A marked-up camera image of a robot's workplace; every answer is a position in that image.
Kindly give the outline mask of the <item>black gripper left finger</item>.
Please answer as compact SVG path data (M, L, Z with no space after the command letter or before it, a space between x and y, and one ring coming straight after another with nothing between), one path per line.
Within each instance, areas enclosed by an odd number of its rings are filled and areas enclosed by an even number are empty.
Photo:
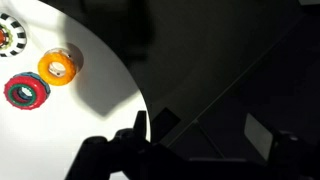
M133 134L138 139L145 139L147 134L147 118L145 111L138 111L133 126Z

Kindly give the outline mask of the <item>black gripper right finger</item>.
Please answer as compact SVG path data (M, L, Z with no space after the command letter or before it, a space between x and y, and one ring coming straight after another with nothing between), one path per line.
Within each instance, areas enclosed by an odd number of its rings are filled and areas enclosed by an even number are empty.
M252 114L246 115L244 135L265 161L268 161L276 139L281 133Z

